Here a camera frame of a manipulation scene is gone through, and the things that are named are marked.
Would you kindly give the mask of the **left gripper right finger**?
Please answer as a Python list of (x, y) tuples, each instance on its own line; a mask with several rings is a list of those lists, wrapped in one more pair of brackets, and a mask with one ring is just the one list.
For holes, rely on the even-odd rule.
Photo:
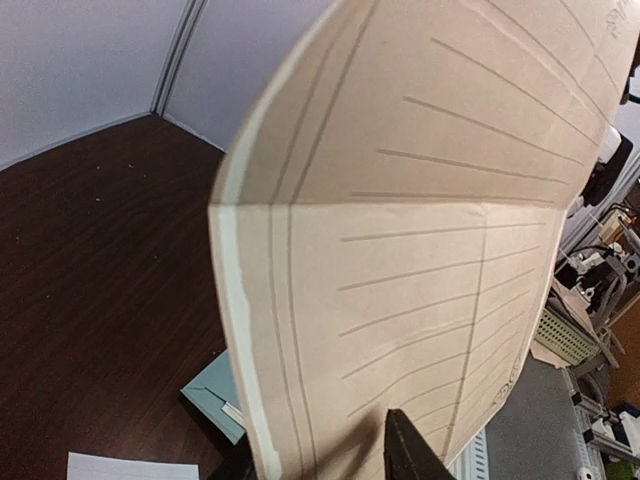
[(384, 473), (386, 480), (455, 479), (401, 409), (385, 417)]

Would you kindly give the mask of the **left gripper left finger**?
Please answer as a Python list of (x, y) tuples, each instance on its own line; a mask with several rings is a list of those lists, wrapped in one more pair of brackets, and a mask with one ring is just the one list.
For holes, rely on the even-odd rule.
[(208, 480), (255, 480), (255, 465), (247, 435), (234, 445)]

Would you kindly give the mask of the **light blue envelope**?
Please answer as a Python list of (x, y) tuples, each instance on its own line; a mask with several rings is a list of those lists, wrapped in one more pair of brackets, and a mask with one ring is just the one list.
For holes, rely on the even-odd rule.
[(181, 389), (181, 393), (232, 444), (235, 445), (245, 435), (244, 420), (242, 424), (238, 424), (222, 410), (222, 406), (229, 402), (240, 411), (240, 402), (227, 350), (189, 381)]

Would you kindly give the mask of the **white sticker sheet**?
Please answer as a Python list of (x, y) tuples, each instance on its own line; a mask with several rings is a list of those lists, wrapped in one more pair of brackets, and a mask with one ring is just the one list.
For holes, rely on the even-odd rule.
[(199, 480), (196, 464), (123, 460), (70, 452), (68, 480)]

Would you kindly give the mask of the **beige decorated lined sheet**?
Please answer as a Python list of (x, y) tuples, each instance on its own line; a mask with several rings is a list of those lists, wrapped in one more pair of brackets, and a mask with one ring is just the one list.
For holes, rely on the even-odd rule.
[(261, 479), (380, 479), (402, 410), (444, 463), (504, 405), (614, 120), (635, 1), (337, 1), (209, 205)]

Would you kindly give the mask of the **white letter paper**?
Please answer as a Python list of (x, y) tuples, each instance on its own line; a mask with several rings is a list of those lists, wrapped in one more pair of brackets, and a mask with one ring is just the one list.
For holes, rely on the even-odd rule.
[(231, 403), (226, 402), (223, 406), (222, 406), (222, 410), (231, 418), (234, 419), (234, 421), (238, 424), (242, 424), (243, 423), (243, 415), (242, 413)]

